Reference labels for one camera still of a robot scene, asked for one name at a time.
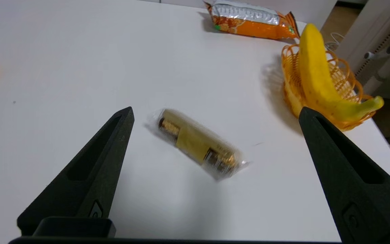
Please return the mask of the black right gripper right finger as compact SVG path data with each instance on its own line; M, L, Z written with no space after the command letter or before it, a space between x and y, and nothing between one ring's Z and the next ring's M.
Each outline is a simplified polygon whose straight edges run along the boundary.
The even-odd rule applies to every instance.
M390 175L316 110L299 125L341 241L390 244Z

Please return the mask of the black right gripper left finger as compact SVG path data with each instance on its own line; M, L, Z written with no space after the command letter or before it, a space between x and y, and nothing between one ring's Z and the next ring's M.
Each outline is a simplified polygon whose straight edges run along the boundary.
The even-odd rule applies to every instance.
M47 217L109 217L134 125L132 107L117 111L17 218L23 236Z

